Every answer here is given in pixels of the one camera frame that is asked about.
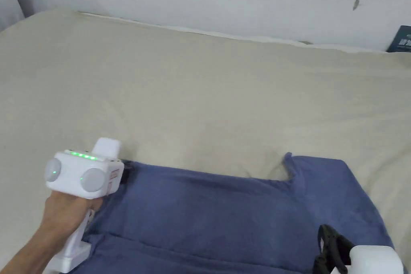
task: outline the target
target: white handheld device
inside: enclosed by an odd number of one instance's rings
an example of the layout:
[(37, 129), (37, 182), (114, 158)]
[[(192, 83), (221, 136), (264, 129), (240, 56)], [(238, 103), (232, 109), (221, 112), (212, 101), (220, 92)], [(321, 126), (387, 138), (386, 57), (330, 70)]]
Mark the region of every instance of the white handheld device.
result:
[[(348, 274), (404, 274), (397, 253), (389, 246), (358, 245), (350, 250)], [(340, 274), (335, 268), (331, 274)]]
[[(124, 170), (123, 162), (117, 159), (120, 148), (120, 141), (103, 137), (91, 152), (57, 152), (46, 166), (47, 187), (85, 199), (96, 199), (116, 192)], [(68, 273), (88, 258), (91, 244), (81, 239), (89, 217), (90, 210), (62, 251), (50, 260), (47, 269)]]

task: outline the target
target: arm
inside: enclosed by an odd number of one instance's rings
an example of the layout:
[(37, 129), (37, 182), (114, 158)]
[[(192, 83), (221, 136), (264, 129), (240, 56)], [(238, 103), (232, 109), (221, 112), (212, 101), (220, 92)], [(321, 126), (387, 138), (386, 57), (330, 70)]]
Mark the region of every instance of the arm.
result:
[(53, 191), (46, 200), (40, 227), (0, 274), (41, 274), (79, 227), (87, 210), (98, 210), (101, 205), (102, 199), (87, 200)]

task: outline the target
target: dark blue book cover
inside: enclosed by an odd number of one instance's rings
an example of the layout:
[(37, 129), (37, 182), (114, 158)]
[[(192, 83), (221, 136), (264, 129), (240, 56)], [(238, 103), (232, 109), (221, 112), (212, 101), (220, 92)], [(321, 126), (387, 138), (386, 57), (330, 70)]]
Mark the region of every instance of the dark blue book cover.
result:
[(388, 53), (411, 53), (411, 26), (401, 26), (395, 36)]

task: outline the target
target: beige bedsheet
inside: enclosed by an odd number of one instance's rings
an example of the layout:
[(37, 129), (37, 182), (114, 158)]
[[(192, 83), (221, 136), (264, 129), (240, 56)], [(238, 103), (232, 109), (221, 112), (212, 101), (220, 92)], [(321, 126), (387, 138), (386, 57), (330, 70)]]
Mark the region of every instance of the beige bedsheet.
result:
[(57, 150), (285, 179), (347, 162), (411, 268), (411, 54), (234, 40), (57, 10), (0, 33), (0, 266), (36, 229)]

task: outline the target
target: folded shirt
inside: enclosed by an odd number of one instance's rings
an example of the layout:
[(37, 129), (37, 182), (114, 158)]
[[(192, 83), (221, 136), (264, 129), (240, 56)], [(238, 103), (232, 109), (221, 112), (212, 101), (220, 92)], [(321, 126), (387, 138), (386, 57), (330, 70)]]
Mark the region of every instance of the folded shirt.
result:
[(342, 160), (285, 155), (289, 181), (126, 161), (72, 273), (310, 273), (318, 228), (355, 245), (393, 246), (372, 201)]

